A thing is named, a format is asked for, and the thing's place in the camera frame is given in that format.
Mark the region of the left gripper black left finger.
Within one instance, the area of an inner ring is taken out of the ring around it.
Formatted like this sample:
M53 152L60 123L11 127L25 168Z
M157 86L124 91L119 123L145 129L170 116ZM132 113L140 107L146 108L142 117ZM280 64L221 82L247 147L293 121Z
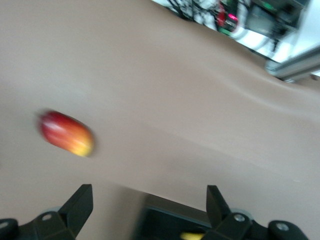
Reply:
M93 211L93 187L83 184L58 211L47 211L19 227L20 240L75 240Z

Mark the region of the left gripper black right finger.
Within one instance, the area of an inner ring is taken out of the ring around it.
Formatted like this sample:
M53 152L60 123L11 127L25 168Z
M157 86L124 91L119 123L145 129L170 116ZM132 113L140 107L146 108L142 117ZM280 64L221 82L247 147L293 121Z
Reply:
M211 225L205 240L268 240L266 227L246 214L232 212L216 185L206 189L206 213Z

